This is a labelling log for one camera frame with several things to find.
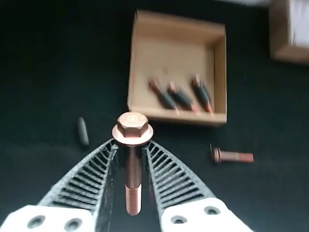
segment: open cardboard box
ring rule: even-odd
[[[205,112],[192,89],[191,76],[201,75],[211,96],[214,115]],[[155,76],[162,88],[175,81],[200,108],[199,115],[165,109],[149,89]],[[137,11],[131,45],[128,90],[130,111],[150,119],[193,124],[226,123],[226,55],[224,25],[193,19]]]

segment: cardboard box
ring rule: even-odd
[[[215,112],[202,110],[191,89],[191,76],[201,79],[211,96]],[[198,107],[201,114],[165,109],[148,88],[148,78],[158,78],[166,88],[175,81]],[[130,111],[150,119],[193,124],[220,125],[226,123],[226,54],[225,27],[165,14],[137,11],[131,45],[131,64],[128,90]]]
[[[273,0],[269,7],[269,46],[274,59],[309,63],[309,1]]]

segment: screw hole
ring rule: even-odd
[[[213,207],[213,206],[207,206],[204,208],[204,212],[207,214],[207,215],[217,215],[217,214],[220,214],[220,210],[216,207]]]
[[[187,219],[182,216],[174,216],[172,217],[171,221],[174,224],[184,224],[187,222]]]
[[[80,228],[81,225],[82,225],[82,220],[80,220],[79,218],[74,218],[66,223],[66,225],[64,226],[64,229],[68,232],[72,232]]]
[[[27,227],[29,229],[37,228],[37,227],[41,226],[44,221],[45,221],[45,216],[43,216],[43,215],[36,216],[28,222]]]

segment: small copper bolt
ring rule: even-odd
[[[148,118],[140,113],[122,114],[112,129],[113,138],[127,146],[126,158],[126,211],[131,216],[141,208],[141,163],[140,146],[147,143],[154,130],[148,124]]]
[[[220,148],[215,148],[211,151],[212,159],[216,163],[226,162],[254,162],[252,153],[239,153],[239,152],[229,152],[221,151]]]

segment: black table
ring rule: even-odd
[[[154,140],[186,163],[255,231],[309,227],[309,68],[269,59],[266,9],[215,1],[2,1],[0,3],[0,221],[36,204],[83,156],[111,137],[127,110],[130,36],[142,8],[226,25],[228,123],[152,122]],[[86,120],[90,148],[74,126]],[[254,164],[213,166],[209,144],[254,152]],[[115,177],[115,231],[159,231],[146,191],[125,211]]]

